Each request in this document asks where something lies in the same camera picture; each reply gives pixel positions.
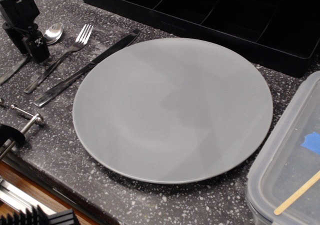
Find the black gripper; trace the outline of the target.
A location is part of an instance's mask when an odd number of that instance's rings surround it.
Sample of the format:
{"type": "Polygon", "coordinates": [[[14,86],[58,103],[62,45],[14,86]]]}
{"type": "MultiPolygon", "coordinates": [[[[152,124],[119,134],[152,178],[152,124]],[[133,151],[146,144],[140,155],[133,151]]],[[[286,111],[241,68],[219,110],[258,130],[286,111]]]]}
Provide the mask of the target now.
{"type": "Polygon", "coordinates": [[[39,64],[50,57],[43,34],[36,30],[35,19],[40,11],[34,0],[0,0],[0,13],[4,19],[2,28],[23,54],[27,53],[39,64]],[[33,34],[22,36],[17,30],[33,31],[33,34]]]}

